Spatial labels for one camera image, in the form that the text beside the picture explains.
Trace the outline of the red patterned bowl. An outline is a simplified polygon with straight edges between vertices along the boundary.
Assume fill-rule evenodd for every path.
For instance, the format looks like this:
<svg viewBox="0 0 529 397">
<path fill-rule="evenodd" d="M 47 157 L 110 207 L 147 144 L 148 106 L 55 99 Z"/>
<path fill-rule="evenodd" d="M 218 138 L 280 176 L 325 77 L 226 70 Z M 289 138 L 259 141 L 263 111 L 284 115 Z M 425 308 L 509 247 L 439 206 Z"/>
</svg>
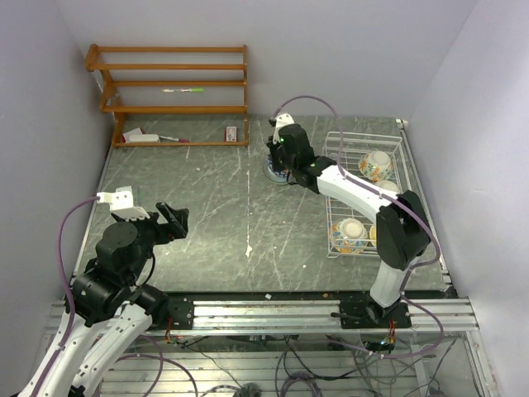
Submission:
<svg viewBox="0 0 529 397">
<path fill-rule="evenodd" d="M 268 155 L 263 166 L 264 175 L 269 181 L 278 185 L 295 185 L 297 180 L 288 170 L 277 171 L 274 169 L 272 156 Z"/>
</svg>

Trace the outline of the orange flower bowl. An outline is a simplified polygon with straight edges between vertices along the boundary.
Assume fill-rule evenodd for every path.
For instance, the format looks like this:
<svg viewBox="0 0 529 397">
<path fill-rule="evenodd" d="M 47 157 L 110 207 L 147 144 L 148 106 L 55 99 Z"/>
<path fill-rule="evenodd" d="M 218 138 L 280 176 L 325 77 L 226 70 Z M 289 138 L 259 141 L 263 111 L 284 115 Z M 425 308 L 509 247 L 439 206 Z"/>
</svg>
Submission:
<svg viewBox="0 0 529 397">
<path fill-rule="evenodd" d="M 375 185 L 381 189 L 385 189 L 396 194 L 401 193 L 401 189 L 391 180 L 380 180 L 376 182 Z"/>
<path fill-rule="evenodd" d="M 363 155 L 358 163 L 360 173 L 372 182 L 388 180 L 393 175 L 393 162 L 384 151 L 371 151 Z"/>
</svg>

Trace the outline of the orange blue patterned bowl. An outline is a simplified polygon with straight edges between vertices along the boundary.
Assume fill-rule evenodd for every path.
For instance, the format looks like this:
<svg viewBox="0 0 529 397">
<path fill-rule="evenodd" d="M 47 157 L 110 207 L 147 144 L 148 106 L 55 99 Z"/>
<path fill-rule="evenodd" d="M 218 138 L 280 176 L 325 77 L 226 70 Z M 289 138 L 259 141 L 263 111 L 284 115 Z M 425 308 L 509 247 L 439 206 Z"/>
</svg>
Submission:
<svg viewBox="0 0 529 397">
<path fill-rule="evenodd" d="M 330 227 L 331 247 L 341 254 L 360 254 L 367 246 L 368 233 L 361 221 L 343 218 Z"/>
</svg>

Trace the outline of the blue yellow patterned bowl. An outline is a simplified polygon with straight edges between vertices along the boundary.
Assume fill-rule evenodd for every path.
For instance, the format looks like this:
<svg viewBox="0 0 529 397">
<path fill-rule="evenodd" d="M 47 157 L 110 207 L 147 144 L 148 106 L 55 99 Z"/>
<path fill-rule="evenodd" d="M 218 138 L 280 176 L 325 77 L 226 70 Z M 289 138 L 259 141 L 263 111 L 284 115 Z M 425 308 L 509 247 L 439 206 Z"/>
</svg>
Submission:
<svg viewBox="0 0 529 397">
<path fill-rule="evenodd" d="M 377 246 L 377 227 L 373 224 L 369 229 L 369 243 L 372 247 Z"/>
</svg>

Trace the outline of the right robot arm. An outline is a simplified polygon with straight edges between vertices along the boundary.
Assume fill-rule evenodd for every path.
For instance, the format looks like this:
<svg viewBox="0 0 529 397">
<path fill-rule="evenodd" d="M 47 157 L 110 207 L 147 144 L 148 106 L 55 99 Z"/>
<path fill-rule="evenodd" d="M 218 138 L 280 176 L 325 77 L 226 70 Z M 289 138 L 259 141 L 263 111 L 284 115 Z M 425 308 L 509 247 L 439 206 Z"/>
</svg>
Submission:
<svg viewBox="0 0 529 397">
<path fill-rule="evenodd" d="M 297 185 L 341 201 L 376 226 L 380 265 L 364 315 L 370 325 L 384 326 L 401 301 L 412 266 L 433 242 L 421 200 L 410 190 L 396 194 L 381 189 L 316 155 L 296 122 L 275 118 L 269 124 L 274 128 L 266 143 L 271 173 L 284 172 Z"/>
</svg>

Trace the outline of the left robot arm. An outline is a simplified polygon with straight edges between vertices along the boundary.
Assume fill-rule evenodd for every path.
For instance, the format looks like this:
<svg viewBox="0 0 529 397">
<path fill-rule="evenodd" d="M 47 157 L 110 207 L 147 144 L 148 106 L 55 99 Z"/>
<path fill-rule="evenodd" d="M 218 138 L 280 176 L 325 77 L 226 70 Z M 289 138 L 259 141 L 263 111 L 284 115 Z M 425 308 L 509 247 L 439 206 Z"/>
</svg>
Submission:
<svg viewBox="0 0 529 397">
<path fill-rule="evenodd" d="M 22 396 L 90 396 L 109 366 L 148 328 L 168 320 L 169 297 L 140 283 L 154 249 L 188 235 L 189 210 L 156 204 L 154 212 L 112 208 L 114 222 L 96 245 L 96 256 L 74 282 L 55 338 Z"/>
</svg>

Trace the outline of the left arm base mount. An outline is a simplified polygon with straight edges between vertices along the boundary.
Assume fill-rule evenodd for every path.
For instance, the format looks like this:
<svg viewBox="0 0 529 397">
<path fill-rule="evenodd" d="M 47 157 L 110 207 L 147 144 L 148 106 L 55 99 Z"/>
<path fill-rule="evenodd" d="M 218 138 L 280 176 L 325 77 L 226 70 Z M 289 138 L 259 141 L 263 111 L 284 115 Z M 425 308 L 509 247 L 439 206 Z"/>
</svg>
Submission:
<svg viewBox="0 0 529 397">
<path fill-rule="evenodd" d="M 169 330 L 191 330 L 194 322 L 194 303 L 187 298 L 170 298 L 167 304 Z"/>
</svg>

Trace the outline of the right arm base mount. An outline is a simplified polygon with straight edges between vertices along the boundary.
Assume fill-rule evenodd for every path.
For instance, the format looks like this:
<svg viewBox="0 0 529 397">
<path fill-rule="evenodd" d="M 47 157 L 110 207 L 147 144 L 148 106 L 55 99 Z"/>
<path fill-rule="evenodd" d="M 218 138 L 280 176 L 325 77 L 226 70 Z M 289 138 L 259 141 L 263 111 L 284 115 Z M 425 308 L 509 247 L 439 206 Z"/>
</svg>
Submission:
<svg viewBox="0 0 529 397">
<path fill-rule="evenodd" d="M 382 308 L 371 298 L 341 301 L 338 309 L 331 312 L 338 318 L 343 329 L 410 328 L 412 321 L 407 304 L 398 301 Z"/>
</svg>

